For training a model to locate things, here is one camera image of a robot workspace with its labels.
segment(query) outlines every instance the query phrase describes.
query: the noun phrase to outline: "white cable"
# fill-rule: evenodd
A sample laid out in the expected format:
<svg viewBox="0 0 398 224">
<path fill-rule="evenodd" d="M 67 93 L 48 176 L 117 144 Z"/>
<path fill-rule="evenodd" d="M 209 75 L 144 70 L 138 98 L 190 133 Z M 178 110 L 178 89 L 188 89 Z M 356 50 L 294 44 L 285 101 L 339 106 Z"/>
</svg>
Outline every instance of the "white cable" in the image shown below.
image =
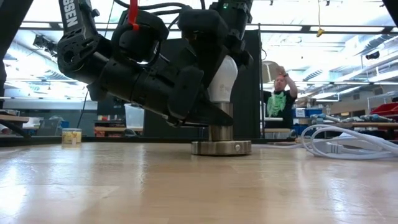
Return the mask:
<svg viewBox="0 0 398 224">
<path fill-rule="evenodd" d="M 305 133 L 315 128 L 317 128 L 317 130 L 309 139 L 306 139 Z M 345 133 L 345 136 L 333 139 L 315 139 L 316 135 L 324 131 L 337 131 Z M 301 141 L 301 144 L 293 146 L 266 145 L 266 147 L 277 149 L 304 147 L 314 156 L 326 157 L 329 159 L 370 160 L 398 156 L 398 145 L 392 142 L 368 134 L 361 134 L 356 131 L 325 124 L 316 124 L 304 129 L 301 134 Z M 359 147 L 359 149 L 349 149 L 344 146 L 354 146 Z"/>
</svg>

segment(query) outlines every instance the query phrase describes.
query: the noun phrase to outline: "man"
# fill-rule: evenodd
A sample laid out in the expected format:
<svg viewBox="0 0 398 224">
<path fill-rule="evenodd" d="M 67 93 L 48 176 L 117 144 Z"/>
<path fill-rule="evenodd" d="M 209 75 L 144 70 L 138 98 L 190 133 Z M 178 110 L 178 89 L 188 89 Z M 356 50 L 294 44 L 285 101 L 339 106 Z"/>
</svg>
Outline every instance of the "man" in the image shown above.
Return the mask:
<svg viewBox="0 0 398 224">
<path fill-rule="evenodd" d="M 297 86 L 285 72 L 284 67 L 277 69 L 274 92 L 264 91 L 264 103 L 267 105 L 266 117 L 283 118 L 283 121 L 266 121 L 266 128 L 293 128 L 292 107 L 297 99 Z"/>
</svg>

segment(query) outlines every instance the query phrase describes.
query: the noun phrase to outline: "robotic arm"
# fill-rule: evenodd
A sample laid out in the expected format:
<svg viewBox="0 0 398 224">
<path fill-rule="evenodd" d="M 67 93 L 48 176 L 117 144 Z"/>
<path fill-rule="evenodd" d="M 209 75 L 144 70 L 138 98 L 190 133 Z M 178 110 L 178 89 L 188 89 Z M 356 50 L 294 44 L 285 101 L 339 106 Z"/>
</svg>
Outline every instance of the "robotic arm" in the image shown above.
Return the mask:
<svg viewBox="0 0 398 224">
<path fill-rule="evenodd" d="M 167 64 L 161 69 L 154 64 L 169 34 L 157 17 L 164 11 L 145 11 L 156 5 L 129 6 L 108 40 L 95 28 L 99 12 L 92 10 L 90 0 L 59 3 L 64 29 L 58 42 L 59 69 L 87 83 L 92 100 L 109 93 L 162 115 L 172 126 L 233 124 L 210 101 L 207 88 L 226 57 L 232 57 L 238 68 L 252 64 L 242 41 L 251 21 L 252 0 L 220 0 L 209 10 L 182 7 L 177 25 L 193 52 L 183 49 L 170 61 L 160 57 Z"/>
</svg>

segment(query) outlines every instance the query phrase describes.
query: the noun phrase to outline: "black shirt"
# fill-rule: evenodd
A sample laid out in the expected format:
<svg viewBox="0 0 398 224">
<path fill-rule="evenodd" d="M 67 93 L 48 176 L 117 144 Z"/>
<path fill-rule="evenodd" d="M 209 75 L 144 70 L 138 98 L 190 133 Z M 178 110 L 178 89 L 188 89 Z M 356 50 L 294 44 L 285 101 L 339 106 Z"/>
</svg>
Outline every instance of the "black shirt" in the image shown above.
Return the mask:
<svg viewBox="0 0 398 224">
<path fill-rule="evenodd" d="M 266 104 L 266 118 L 283 118 L 280 121 L 266 121 L 266 128 L 289 128 L 293 127 L 292 107 L 297 97 L 292 97 L 290 91 L 264 91 L 264 103 Z"/>
</svg>

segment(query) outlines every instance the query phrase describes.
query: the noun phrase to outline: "white light bulb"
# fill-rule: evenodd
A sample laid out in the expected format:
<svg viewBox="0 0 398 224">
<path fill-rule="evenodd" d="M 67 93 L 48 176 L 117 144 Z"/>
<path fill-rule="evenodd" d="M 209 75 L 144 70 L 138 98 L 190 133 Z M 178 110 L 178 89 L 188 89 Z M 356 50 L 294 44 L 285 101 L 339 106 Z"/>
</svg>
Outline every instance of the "white light bulb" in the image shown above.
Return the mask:
<svg viewBox="0 0 398 224">
<path fill-rule="evenodd" d="M 225 56 L 209 85 L 210 101 L 214 103 L 229 103 L 231 101 L 232 86 L 237 76 L 238 68 L 235 61 L 229 55 Z"/>
</svg>

